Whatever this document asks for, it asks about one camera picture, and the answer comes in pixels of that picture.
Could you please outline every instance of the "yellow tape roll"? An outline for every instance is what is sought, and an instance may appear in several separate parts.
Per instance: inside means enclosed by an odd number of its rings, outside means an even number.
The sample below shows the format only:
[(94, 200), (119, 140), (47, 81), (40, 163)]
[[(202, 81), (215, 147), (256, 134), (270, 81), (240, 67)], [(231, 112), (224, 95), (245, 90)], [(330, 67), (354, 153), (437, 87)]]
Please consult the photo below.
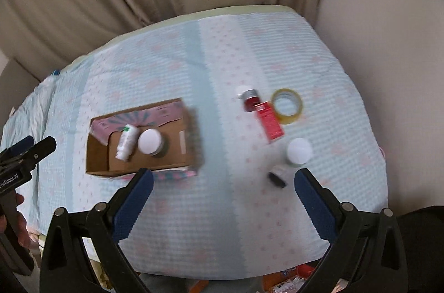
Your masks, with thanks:
[[(292, 101), (297, 108), (296, 113), (293, 115), (290, 115), (290, 116), (282, 114), (276, 108), (276, 104), (275, 104), (276, 100), (278, 100), (280, 98), (285, 98), (285, 99)], [(296, 119), (298, 119), (300, 117), (300, 115), (302, 113), (302, 108), (303, 108), (302, 99), (299, 96), (299, 94), (297, 94), (297, 92), (295, 92), (294, 90), (287, 89), (287, 88), (276, 90), (273, 93), (273, 95), (271, 96), (271, 106), (273, 107), (273, 111), (277, 117), (277, 120), (279, 120), (279, 123), (281, 123), (281, 124), (293, 123)]]

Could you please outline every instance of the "silver bolt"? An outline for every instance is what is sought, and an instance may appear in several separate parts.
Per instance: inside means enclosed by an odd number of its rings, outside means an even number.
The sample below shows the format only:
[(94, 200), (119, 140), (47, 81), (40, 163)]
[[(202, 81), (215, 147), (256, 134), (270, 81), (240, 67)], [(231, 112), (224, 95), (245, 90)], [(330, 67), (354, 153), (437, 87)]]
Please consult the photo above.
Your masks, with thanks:
[(390, 208), (384, 208), (383, 212), (387, 217), (393, 217), (393, 211)]
[(352, 203), (349, 202), (345, 202), (342, 204), (342, 208), (343, 210), (345, 210), (346, 212), (351, 212), (353, 209), (355, 209), (355, 207), (353, 206)]
[(94, 209), (97, 210), (98, 212), (102, 212), (102, 211), (104, 211), (106, 208), (107, 208), (107, 204), (106, 204), (105, 202), (97, 203), (97, 204), (94, 206)]
[(60, 207), (55, 210), (54, 215), (56, 217), (60, 217), (63, 213), (65, 213), (65, 208)]

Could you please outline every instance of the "red box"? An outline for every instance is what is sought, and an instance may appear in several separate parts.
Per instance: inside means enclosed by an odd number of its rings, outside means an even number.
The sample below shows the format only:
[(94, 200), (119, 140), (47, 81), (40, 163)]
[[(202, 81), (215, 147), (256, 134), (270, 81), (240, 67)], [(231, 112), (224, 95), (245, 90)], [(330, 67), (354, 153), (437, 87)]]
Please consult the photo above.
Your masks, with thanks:
[(254, 109), (256, 110), (256, 114), (258, 115), (258, 118), (264, 127), (265, 134), (270, 142), (284, 135), (284, 131), (282, 130), (272, 107), (270, 107), (269, 102), (255, 105)]

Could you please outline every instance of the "mattress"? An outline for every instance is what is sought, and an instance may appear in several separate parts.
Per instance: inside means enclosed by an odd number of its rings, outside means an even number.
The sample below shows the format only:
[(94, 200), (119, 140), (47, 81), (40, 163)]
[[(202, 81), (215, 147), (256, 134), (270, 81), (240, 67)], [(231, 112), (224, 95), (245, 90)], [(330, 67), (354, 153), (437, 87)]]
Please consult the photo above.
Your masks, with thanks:
[[(250, 85), (263, 100), (297, 91), (302, 117), (270, 144), (236, 99)], [(341, 65), (300, 15), (283, 7), (205, 12), (124, 35), (48, 77), (8, 120), (2, 147), (32, 134), (57, 150), (19, 188), (28, 224), (42, 233), (53, 211), (89, 210), (126, 184), (85, 174), (92, 117), (181, 97), (192, 116), (198, 176), (155, 182), (120, 246), (139, 272), (239, 279), (321, 257), (317, 235), (294, 189), (266, 178), (295, 137), (314, 148), (309, 168), (340, 201), (387, 205), (385, 162), (363, 102)], [(94, 254), (89, 241), (87, 251)]]

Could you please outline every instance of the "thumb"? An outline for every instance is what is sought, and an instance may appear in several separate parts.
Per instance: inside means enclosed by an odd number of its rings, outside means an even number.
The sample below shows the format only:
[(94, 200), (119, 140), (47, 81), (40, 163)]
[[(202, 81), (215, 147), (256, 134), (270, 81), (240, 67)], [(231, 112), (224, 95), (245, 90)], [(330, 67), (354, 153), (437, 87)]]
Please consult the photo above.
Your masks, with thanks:
[(0, 216), (0, 233), (6, 230), (6, 217), (4, 215)]

